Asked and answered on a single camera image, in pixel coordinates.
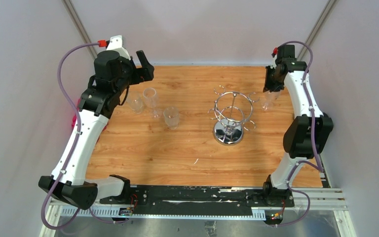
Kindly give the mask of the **chrome wine glass rack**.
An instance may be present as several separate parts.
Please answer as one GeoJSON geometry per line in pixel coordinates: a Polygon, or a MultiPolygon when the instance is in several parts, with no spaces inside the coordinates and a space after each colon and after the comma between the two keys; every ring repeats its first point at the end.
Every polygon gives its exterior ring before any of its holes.
{"type": "Polygon", "coordinates": [[[260,101],[256,92],[245,94],[242,92],[227,90],[219,85],[214,88],[217,99],[213,108],[207,114],[215,122],[212,133],[215,140],[224,146],[239,144],[246,131],[256,129],[253,121],[254,105],[260,101]]]}

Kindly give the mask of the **clear wine glass back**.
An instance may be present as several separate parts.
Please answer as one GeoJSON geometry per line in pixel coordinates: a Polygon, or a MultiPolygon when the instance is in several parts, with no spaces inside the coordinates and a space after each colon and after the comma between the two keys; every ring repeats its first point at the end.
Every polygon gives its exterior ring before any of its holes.
{"type": "Polygon", "coordinates": [[[275,101],[278,99],[280,94],[281,94],[281,91],[277,91],[277,92],[267,91],[267,92],[265,92],[264,93],[265,98],[262,101],[262,109],[264,111],[271,110],[274,107],[275,101]]]}

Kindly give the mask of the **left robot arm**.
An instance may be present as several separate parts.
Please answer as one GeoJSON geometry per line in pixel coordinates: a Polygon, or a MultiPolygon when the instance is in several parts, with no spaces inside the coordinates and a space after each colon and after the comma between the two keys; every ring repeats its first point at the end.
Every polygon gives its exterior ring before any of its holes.
{"type": "Polygon", "coordinates": [[[94,60],[94,71],[87,89],[81,94],[75,127],[57,166],[49,176],[41,176],[38,186],[54,199],[89,209],[96,200],[113,197],[125,204],[131,199],[130,181],[110,175],[105,179],[87,180],[88,163],[99,137],[115,108],[122,105],[121,95],[129,87],[154,78],[154,66],[142,50],[136,52],[141,67],[114,50],[105,50],[94,60]]]}

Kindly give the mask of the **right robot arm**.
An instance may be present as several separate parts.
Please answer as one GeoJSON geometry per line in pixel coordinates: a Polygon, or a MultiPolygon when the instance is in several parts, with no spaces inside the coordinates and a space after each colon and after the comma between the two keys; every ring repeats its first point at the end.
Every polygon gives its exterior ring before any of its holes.
{"type": "Polygon", "coordinates": [[[320,154],[334,128],[333,120],[319,109],[312,93],[309,80],[312,62],[295,57],[296,43],[292,40],[276,47],[271,55],[273,63],[266,67],[263,91],[287,89],[294,110],[294,120],[283,136],[283,158],[263,185],[262,199],[268,206],[289,198],[292,180],[303,165],[324,171],[320,154]]]}

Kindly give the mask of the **patterned clear wine glass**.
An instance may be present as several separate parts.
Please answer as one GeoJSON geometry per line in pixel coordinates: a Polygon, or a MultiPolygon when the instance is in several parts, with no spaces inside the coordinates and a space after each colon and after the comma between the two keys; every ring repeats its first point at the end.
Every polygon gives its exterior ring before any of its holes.
{"type": "Polygon", "coordinates": [[[141,114],[144,110],[144,102],[140,96],[139,92],[131,91],[129,92],[126,102],[128,103],[130,109],[136,113],[141,114]]]}

